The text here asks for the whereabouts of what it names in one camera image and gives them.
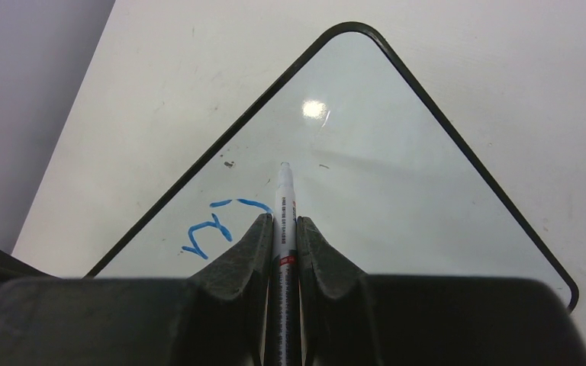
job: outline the table surface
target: table surface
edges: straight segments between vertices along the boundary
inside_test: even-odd
[[[348,20],[383,34],[576,280],[586,339],[586,2],[117,2],[14,256],[84,275]]]

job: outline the small whiteboard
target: small whiteboard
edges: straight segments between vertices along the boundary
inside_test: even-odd
[[[89,274],[193,275],[272,207],[281,162],[298,215],[368,273],[532,278],[570,308],[578,299],[398,56],[358,23],[313,43]]]

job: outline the blue ink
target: blue ink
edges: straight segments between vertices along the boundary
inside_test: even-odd
[[[232,200],[212,202],[210,204],[210,207],[221,207],[221,206],[225,206],[225,205],[229,204],[230,202],[232,202]]]
[[[261,202],[257,202],[257,201],[251,201],[251,200],[245,200],[243,198],[237,198],[237,201],[239,201],[242,204],[247,204],[248,206],[255,206],[255,207],[259,207],[262,210],[266,211],[269,214],[272,214],[272,210],[270,207],[266,206],[265,204],[261,203]]]
[[[216,227],[217,229],[219,229],[219,231],[221,231],[221,234],[223,234],[224,238],[226,238],[227,241],[232,242],[232,235],[230,234],[230,231],[228,230],[228,228],[221,225],[221,223],[219,222],[219,218],[214,213],[212,214],[212,220],[214,220],[214,222],[213,221],[206,221],[204,223],[199,223],[197,225],[190,226],[190,228],[188,230],[188,237],[190,238],[190,242],[192,242],[192,245],[194,246],[194,248],[192,248],[190,246],[183,246],[181,249],[185,250],[186,252],[190,252],[190,253],[194,253],[196,255],[199,255],[203,259],[208,259],[208,256],[205,255],[205,253],[203,253],[201,248],[199,248],[198,244],[196,243],[196,239],[194,239],[194,231],[199,230],[199,229],[203,229],[204,227],[209,227],[209,226]]]

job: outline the black frame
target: black frame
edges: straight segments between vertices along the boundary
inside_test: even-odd
[[[279,90],[302,68],[315,54],[325,45],[329,40],[335,36],[346,33],[346,32],[357,32],[366,35],[371,38],[378,48],[385,54],[388,60],[394,65],[396,70],[401,74],[405,82],[412,88],[414,93],[419,97],[423,104],[428,108],[430,113],[435,117],[441,127],[448,133],[448,136],[455,142],[455,144],[462,151],[464,156],[470,161],[475,167],[475,170],[481,175],[486,181],[486,184],[491,187],[493,192],[500,198],[500,201],[509,210],[514,219],[520,224],[525,233],[529,238],[536,244],[536,247],[540,249],[541,253],[547,258],[553,268],[559,273],[565,283],[569,286],[572,292],[572,298],[569,301],[567,308],[572,311],[578,303],[578,286],[562,267],[558,259],[549,251],[549,248],[540,239],[536,231],[529,225],[524,216],[519,212],[517,207],[509,199],[504,190],[491,176],[491,173],[486,170],[482,165],[478,157],[472,152],[471,148],[464,139],[457,133],[455,127],[448,121],[448,118],[443,112],[436,106],[432,98],[423,90],[423,87],[414,78],[410,70],[403,64],[398,55],[393,51],[388,42],[383,36],[376,31],[374,28],[367,24],[350,21],[346,23],[340,23],[326,30],[320,37],[313,42],[309,48],[307,48],[297,60],[293,62],[291,66],[284,71],[284,73],[260,96],[253,105],[245,111],[239,119],[224,132],[219,139],[210,146],[210,148],[188,169],[185,174],[179,178],[178,181],[138,220],[138,222],[129,229],[129,231],[122,236],[122,238],[111,248],[107,254],[100,259],[100,261],[88,272],[86,277],[96,276],[102,269],[104,269],[108,263],[120,252],[122,249],[138,234],[144,227],[149,223],[154,216],[170,201],[174,196],[183,188],[190,179],[192,179],[204,166],[207,164],[228,142],[232,137],[239,131],[253,116],[259,111],[275,93]]]

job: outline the marker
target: marker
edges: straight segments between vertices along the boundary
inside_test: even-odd
[[[293,171],[287,162],[283,162],[277,179],[273,210],[265,366],[299,366],[302,363],[295,215]]]

